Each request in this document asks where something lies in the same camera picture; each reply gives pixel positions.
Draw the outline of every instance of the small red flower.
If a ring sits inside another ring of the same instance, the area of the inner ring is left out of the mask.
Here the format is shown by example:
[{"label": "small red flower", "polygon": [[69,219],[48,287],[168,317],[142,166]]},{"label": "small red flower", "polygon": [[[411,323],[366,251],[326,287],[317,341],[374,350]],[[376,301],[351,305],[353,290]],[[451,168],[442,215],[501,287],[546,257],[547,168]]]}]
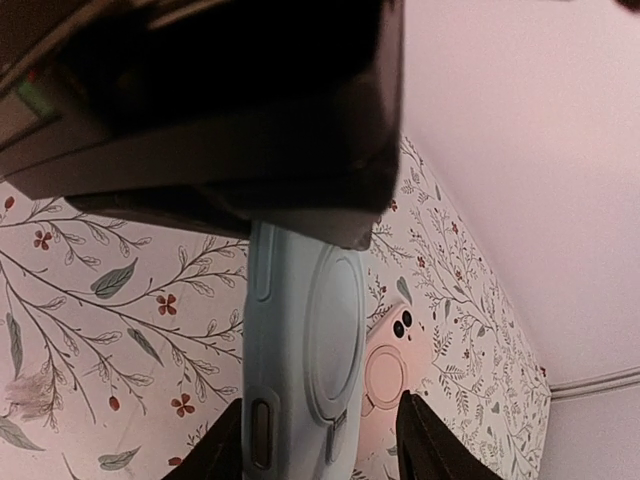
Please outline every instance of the small red flower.
[{"label": "small red flower", "polygon": [[188,405],[189,400],[191,400],[191,396],[189,396],[188,393],[183,393],[180,398],[182,400],[178,400],[177,398],[171,400],[171,406],[177,409],[176,413],[180,418],[184,417],[185,412],[193,413],[196,411],[196,407],[194,407],[193,405]]},{"label": "small red flower", "polygon": [[120,410],[120,402],[114,396],[109,397],[109,406],[111,407],[111,410],[113,410],[114,412],[117,412],[118,410]]},{"label": "small red flower", "polygon": [[51,232],[42,233],[42,230],[38,230],[36,232],[36,239],[33,241],[33,246],[36,248],[42,248],[45,252],[49,250],[49,244],[47,243],[51,240],[53,236]]},{"label": "small red flower", "polygon": [[158,307],[160,315],[164,315],[167,312],[169,312],[169,315],[175,315],[176,313],[178,313],[178,310],[176,310],[176,308],[172,305],[172,303],[176,303],[176,300],[177,299],[173,295],[173,293],[170,293],[167,298],[164,298],[162,295],[158,295],[156,297],[156,302],[160,304],[160,306]]}]

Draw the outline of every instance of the floral tablecloth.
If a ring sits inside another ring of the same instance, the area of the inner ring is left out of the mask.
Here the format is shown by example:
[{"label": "floral tablecloth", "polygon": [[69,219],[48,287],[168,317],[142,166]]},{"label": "floral tablecloth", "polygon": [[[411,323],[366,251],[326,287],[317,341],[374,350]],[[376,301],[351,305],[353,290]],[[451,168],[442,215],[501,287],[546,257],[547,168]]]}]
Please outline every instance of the floral tablecloth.
[{"label": "floral tablecloth", "polygon": [[[506,479],[537,478],[544,370],[412,143],[366,254],[368,324],[432,331],[418,391]],[[85,216],[0,185],[1,478],[162,478],[241,395],[247,243]],[[390,433],[352,479],[397,479]]]}]

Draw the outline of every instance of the pink phone case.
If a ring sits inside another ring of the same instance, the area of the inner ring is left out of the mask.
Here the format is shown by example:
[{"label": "pink phone case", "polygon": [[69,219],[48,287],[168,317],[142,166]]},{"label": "pink phone case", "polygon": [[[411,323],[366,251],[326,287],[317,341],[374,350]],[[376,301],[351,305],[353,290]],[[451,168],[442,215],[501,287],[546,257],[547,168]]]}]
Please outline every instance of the pink phone case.
[{"label": "pink phone case", "polygon": [[392,446],[385,440],[390,432],[395,433],[402,392],[420,386],[432,356],[430,332],[404,303],[393,307],[371,330],[367,337],[358,461]]}]

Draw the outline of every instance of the circular ring on phone case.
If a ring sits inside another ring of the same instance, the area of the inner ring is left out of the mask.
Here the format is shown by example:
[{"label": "circular ring on phone case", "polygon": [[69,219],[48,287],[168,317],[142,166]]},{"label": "circular ring on phone case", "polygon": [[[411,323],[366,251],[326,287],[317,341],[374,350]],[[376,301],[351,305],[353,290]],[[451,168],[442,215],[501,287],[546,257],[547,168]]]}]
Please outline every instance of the circular ring on phone case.
[{"label": "circular ring on phone case", "polygon": [[[374,384],[374,372],[380,368],[387,371],[384,386]],[[389,382],[390,378],[399,378],[400,385],[393,388]],[[402,360],[400,351],[393,345],[381,345],[376,348],[369,357],[364,370],[364,402],[362,405],[362,416],[369,415],[374,408],[381,410],[392,410],[400,403],[402,392],[406,389],[408,379],[407,364]]]},{"label": "circular ring on phone case", "polygon": [[333,423],[347,409],[365,345],[364,278],[354,252],[326,246],[307,300],[305,390],[318,420]]}]

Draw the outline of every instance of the red berry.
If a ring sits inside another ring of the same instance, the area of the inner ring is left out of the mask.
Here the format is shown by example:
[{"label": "red berry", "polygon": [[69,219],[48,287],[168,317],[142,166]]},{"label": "red berry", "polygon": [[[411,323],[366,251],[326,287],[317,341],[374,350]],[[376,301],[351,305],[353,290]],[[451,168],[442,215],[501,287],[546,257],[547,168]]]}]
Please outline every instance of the red berry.
[{"label": "red berry", "polygon": [[117,412],[118,410],[120,410],[120,402],[116,397],[109,398],[109,406],[111,407],[111,410],[113,410],[114,412]]}]

